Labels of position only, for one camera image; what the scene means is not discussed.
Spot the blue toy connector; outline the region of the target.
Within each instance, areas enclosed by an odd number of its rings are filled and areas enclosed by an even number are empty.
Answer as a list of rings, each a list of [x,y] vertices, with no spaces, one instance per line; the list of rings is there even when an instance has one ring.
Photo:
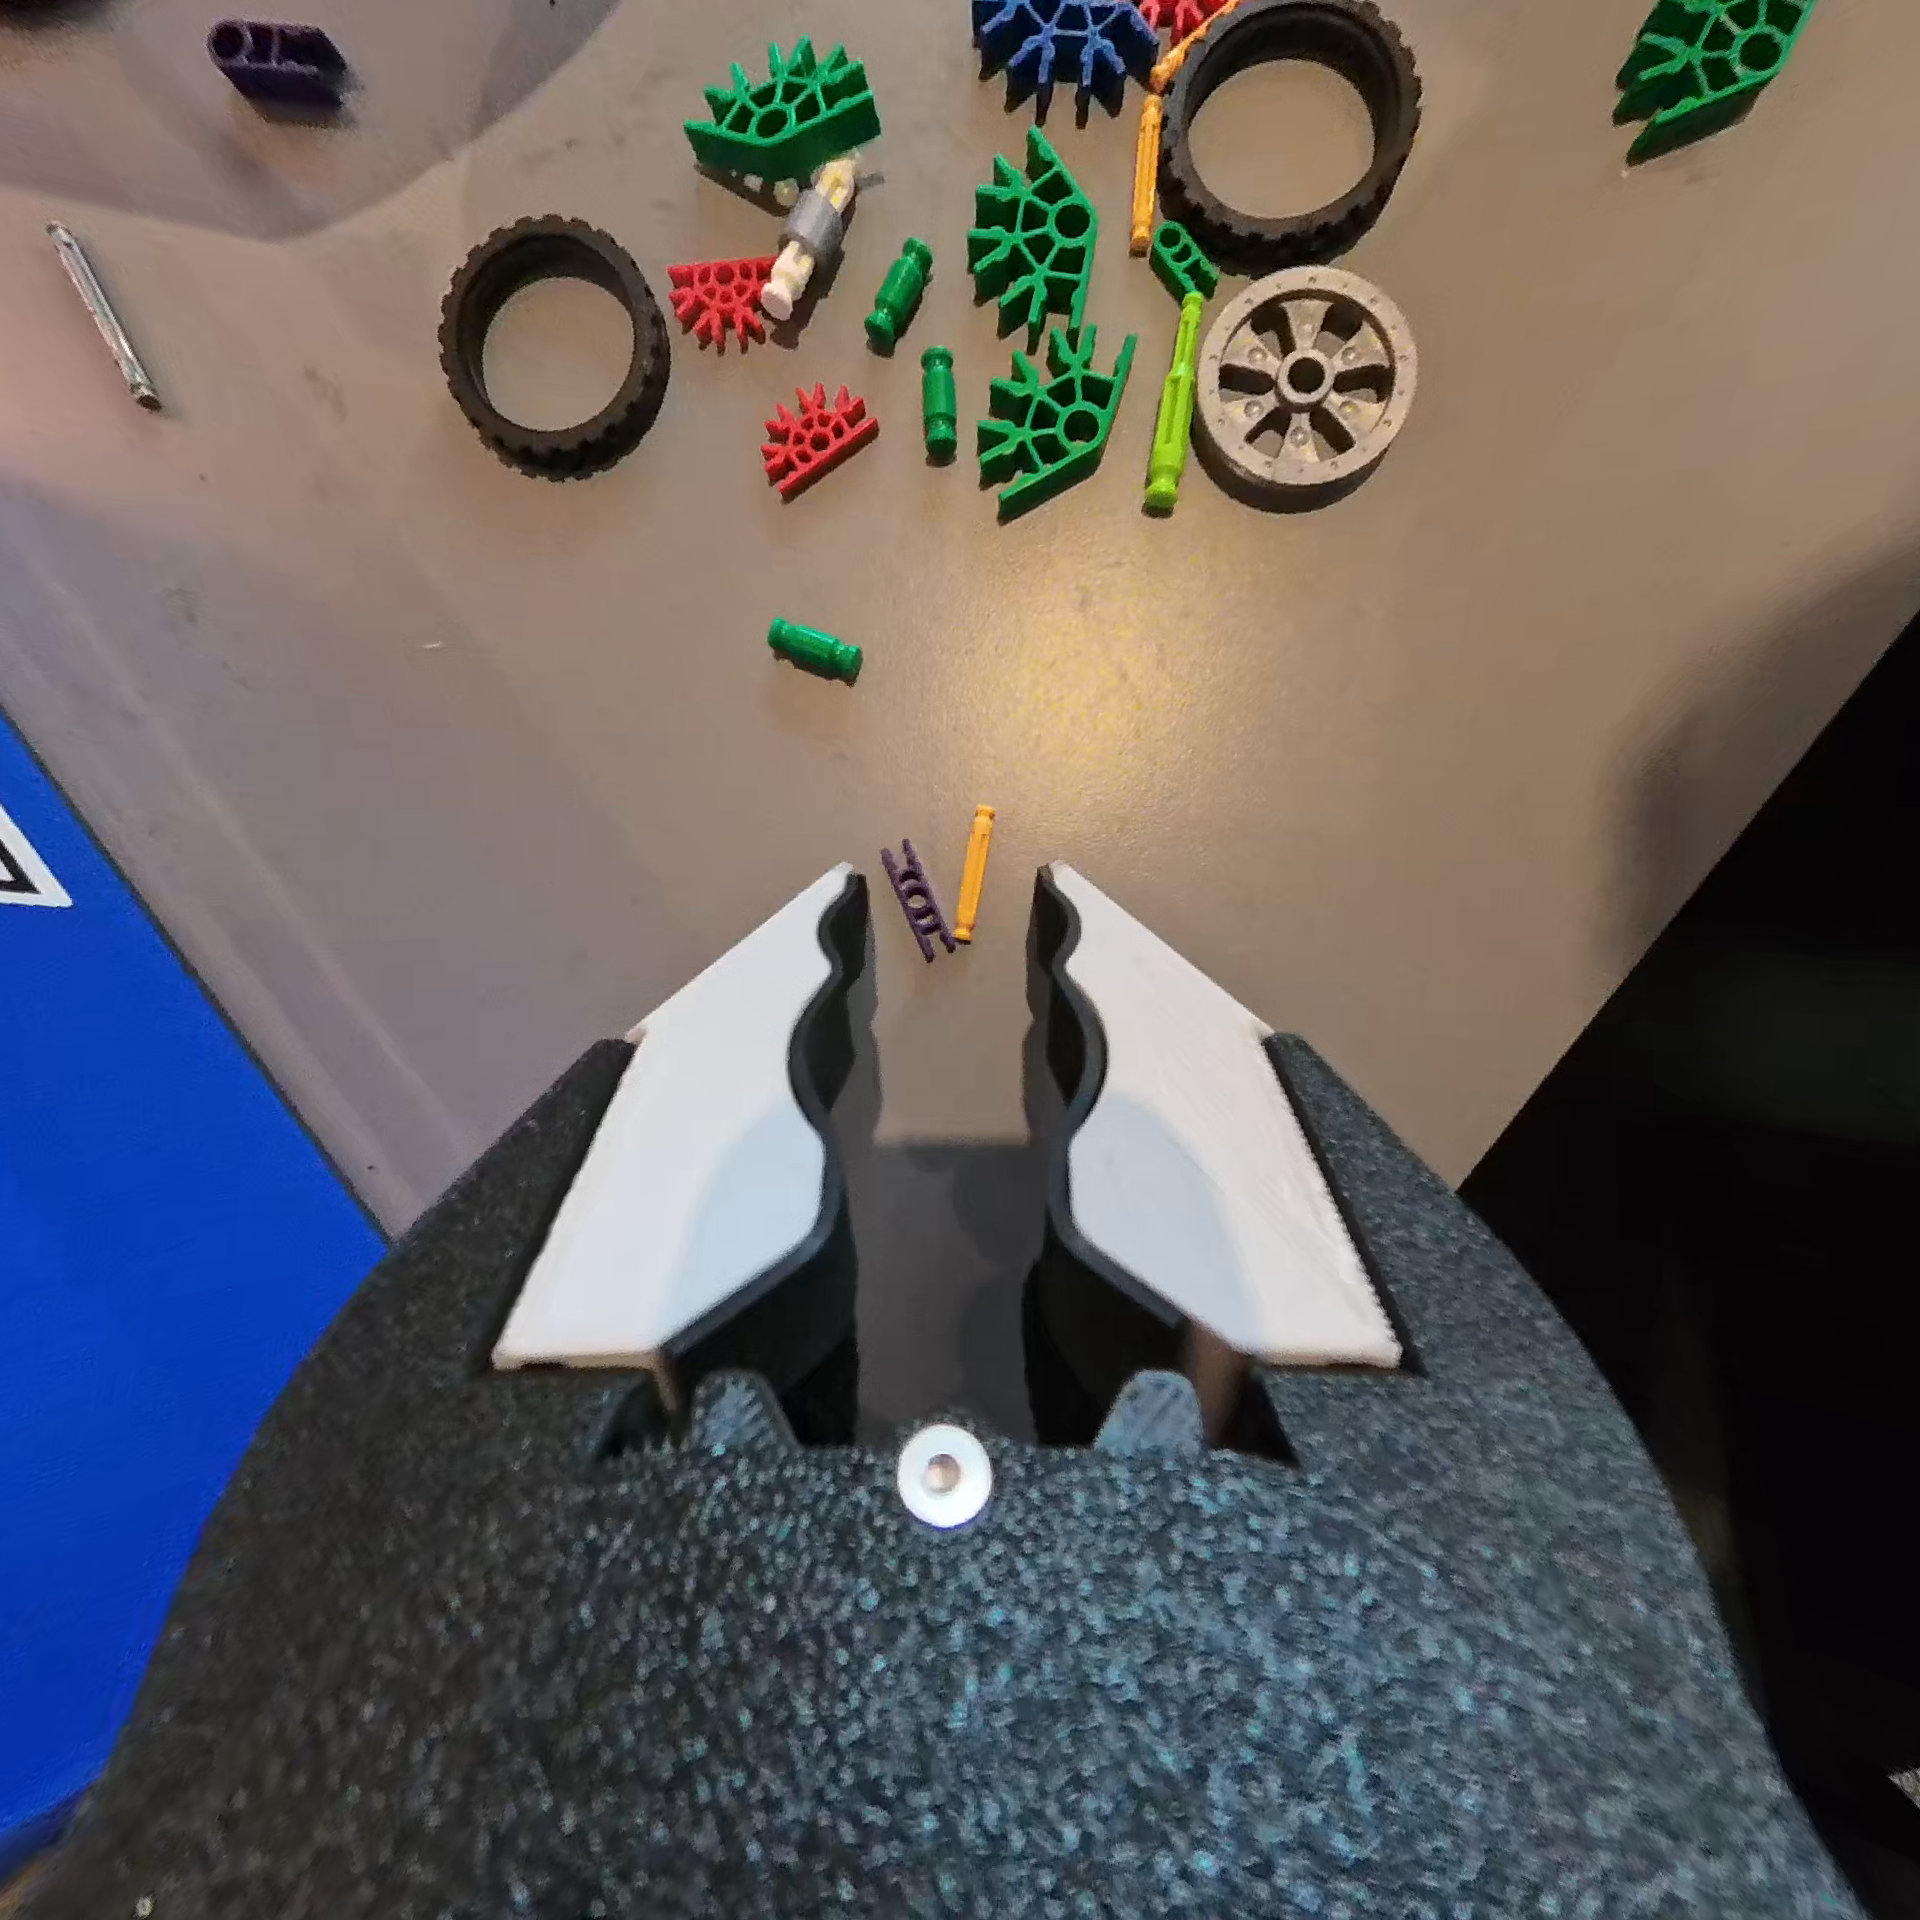
[[[1148,81],[1159,37],[1138,2],[968,2],[985,75],[1004,75],[1011,99],[1046,103],[1059,81],[1076,114],[1120,114],[1128,81]]]

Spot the grey white toy rod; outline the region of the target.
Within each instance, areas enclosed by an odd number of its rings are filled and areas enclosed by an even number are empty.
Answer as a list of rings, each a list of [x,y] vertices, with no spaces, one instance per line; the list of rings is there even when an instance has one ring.
[[[761,309],[774,322],[793,318],[815,268],[841,259],[847,212],[857,196],[859,158],[859,151],[828,158],[789,209],[789,219],[782,227],[782,252],[767,268],[767,281],[756,297]]]

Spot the thin metal pin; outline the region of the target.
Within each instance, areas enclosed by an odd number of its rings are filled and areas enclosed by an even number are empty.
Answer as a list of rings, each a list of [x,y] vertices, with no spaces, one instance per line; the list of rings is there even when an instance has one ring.
[[[149,410],[149,411],[162,411],[162,396],[154,387],[153,371],[146,367],[92,259],[85,255],[84,242],[59,219],[44,222],[48,242],[59,252],[61,271],[70,275],[75,297],[84,298],[98,334],[105,338],[105,348],[110,350],[122,381],[129,385],[129,396]]]

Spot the lime green toy rod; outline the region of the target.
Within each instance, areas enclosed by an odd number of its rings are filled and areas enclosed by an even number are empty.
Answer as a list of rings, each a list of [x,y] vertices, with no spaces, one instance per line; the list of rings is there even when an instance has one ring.
[[[1206,293],[1186,293],[1180,301],[1180,326],[1175,338],[1171,367],[1159,391],[1153,426],[1148,467],[1144,486],[1144,508],[1171,515],[1180,498],[1180,480],[1192,447],[1192,420],[1196,401],[1196,354],[1200,354]]]

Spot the purple toy clip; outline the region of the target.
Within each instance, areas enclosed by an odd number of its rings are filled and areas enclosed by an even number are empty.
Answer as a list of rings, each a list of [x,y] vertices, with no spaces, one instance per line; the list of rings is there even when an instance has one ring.
[[[347,99],[347,57],[328,29],[310,24],[214,20],[205,55],[255,106],[339,114]]]

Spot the blue bin with square tag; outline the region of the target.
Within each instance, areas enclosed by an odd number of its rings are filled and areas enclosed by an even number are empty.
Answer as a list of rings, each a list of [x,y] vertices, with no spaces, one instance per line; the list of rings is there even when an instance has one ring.
[[[204,1519],[383,1251],[4,718],[4,1877],[106,1764]]]

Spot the grey wheel hub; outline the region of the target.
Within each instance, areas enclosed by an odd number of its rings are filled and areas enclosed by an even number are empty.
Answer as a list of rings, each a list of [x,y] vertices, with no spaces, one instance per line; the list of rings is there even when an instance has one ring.
[[[1417,391],[1405,309],[1346,268],[1260,275],[1196,359],[1196,450],[1246,505],[1301,511],[1357,493]]]

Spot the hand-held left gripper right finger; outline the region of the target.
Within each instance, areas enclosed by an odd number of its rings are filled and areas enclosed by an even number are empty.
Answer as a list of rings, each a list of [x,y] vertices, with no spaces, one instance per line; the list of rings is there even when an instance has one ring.
[[[1087,1449],[1144,1377],[1193,1444],[1282,1449],[1262,1371],[1397,1371],[1405,1330],[1281,1033],[1069,864],[1030,980],[1059,1111],[1026,1275],[1043,1444]]]

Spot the purple toy rod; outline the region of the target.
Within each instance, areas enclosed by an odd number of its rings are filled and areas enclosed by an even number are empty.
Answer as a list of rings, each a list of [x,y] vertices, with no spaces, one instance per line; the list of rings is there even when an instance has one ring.
[[[881,849],[881,869],[888,887],[895,892],[901,916],[917,937],[917,946],[934,964],[936,949],[952,951],[957,937],[945,923],[945,911],[926,876],[923,856],[917,843],[906,835],[899,849]]]

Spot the large green toy connector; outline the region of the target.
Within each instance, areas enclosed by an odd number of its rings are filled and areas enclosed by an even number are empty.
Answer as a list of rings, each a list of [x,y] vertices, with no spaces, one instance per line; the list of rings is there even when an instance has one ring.
[[[1812,2],[1653,2],[1617,73],[1628,165],[1699,142],[1750,111],[1784,73]]]
[[[1068,329],[1083,322],[1093,247],[1093,201],[1046,129],[1030,127],[1022,167],[997,153],[995,175],[974,189],[974,222],[968,227],[974,298],[995,298],[997,334],[1026,329],[1032,354],[1048,318]]]
[[[837,43],[825,57],[802,37],[767,48],[770,73],[749,79],[732,60],[727,86],[704,86],[704,119],[684,119],[692,153],[727,175],[804,181],[828,158],[881,138],[879,96],[859,57]]]
[[[1099,329],[1092,322],[1048,326],[1043,367],[1014,350],[1014,371],[992,381],[974,450],[982,486],[997,488],[997,524],[1058,498],[1101,464],[1132,375],[1135,334],[1125,334],[1113,371],[1099,371],[1093,359]]]

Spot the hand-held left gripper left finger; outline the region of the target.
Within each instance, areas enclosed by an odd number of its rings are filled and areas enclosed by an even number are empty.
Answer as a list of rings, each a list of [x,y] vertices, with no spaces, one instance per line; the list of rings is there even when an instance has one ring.
[[[828,867],[630,1027],[632,1055],[493,1368],[637,1368],[671,1416],[761,1377],[804,1444],[857,1436],[857,1247],[832,1106],[867,882]]]

